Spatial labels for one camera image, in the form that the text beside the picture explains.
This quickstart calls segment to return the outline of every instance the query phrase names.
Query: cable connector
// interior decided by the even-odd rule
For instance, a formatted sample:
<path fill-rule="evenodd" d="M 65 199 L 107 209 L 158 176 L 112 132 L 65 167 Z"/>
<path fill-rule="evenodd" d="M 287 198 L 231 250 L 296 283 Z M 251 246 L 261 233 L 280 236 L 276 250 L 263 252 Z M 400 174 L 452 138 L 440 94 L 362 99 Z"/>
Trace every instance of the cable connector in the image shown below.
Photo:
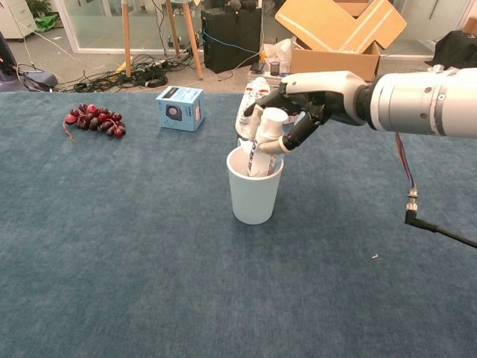
<path fill-rule="evenodd" d="M 409 193 L 408 193 L 409 200 L 408 200 L 407 205 L 405 206 L 405 209 L 417 212 L 417 198 L 418 197 L 419 196 L 417 195 L 417 188 L 415 186 L 413 186 L 409 190 Z"/>
<path fill-rule="evenodd" d="M 438 226 L 436 224 L 431 224 L 430 222 L 418 219 L 416 210 L 406 210 L 404 222 L 407 225 L 411 225 L 423 230 L 428 230 L 432 233 L 437 233 Z"/>

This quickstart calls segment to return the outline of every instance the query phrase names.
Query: green object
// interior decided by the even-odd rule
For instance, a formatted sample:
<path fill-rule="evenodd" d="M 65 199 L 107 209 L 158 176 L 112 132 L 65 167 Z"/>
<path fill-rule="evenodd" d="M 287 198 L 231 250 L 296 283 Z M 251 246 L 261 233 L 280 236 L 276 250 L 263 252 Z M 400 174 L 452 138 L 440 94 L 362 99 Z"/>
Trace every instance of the green object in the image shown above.
<path fill-rule="evenodd" d="M 46 32 L 50 31 L 57 25 L 58 14 L 44 16 L 44 17 L 37 17 L 35 19 L 35 23 L 37 24 L 37 32 Z"/>

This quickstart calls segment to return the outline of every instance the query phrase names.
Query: cardboard box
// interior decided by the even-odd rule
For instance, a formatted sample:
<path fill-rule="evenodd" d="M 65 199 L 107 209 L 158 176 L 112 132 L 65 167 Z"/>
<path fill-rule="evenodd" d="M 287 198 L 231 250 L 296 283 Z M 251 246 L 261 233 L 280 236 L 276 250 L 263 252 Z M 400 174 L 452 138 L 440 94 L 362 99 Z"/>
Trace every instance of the cardboard box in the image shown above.
<path fill-rule="evenodd" d="M 388 0 L 374 0 L 354 19 L 333 0 L 287 0 L 275 19 L 316 51 L 364 53 L 376 41 L 387 48 L 406 27 Z"/>
<path fill-rule="evenodd" d="M 194 132 L 206 118 L 201 89 L 169 86 L 156 100 L 163 128 Z"/>
<path fill-rule="evenodd" d="M 290 73 L 351 71 L 365 81 L 372 81 L 378 73 L 380 55 L 376 43 L 372 43 L 363 54 L 294 48 L 291 53 Z"/>
<path fill-rule="evenodd" d="M 366 10 L 369 0 L 334 0 L 352 17 L 358 17 Z"/>
<path fill-rule="evenodd" d="M 464 34 L 477 34 L 477 16 L 471 16 L 467 20 L 467 24 L 465 24 L 462 32 Z"/>

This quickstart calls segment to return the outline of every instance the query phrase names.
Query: white bottle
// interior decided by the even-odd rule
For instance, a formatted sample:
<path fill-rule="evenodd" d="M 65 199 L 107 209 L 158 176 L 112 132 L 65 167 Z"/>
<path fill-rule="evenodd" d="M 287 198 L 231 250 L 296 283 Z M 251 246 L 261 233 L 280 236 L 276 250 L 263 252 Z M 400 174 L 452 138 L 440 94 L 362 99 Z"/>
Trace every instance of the white bottle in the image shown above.
<path fill-rule="evenodd" d="M 248 128 L 250 127 L 250 117 L 244 116 L 245 110 L 257 99 L 265 97 L 270 93 L 270 86 L 263 77 L 257 77 L 245 87 L 244 96 L 241 99 L 236 118 L 237 134 L 245 139 L 249 138 Z"/>
<path fill-rule="evenodd" d="M 287 120 L 288 114 L 285 111 L 279 108 L 265 108 L 250 151 L 247 167 L 249 177 L 266 177 L 273 173 L 278 155 L 266 154 L 258 147 L 262 143 L 279 139 L 283 135 L 283 123 Z"/>

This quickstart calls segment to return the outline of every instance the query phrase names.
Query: small blue box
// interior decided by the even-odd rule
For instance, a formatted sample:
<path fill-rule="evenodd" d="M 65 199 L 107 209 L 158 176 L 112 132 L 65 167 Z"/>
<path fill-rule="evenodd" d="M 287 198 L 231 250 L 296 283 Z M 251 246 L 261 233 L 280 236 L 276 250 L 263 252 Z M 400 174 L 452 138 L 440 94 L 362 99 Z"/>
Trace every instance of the small blue box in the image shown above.
<path fill-rule="evenodd" d="M 206 118 L 201 89 L 169 86 L 156 100 L 161 127 L 194 132 Z"/>

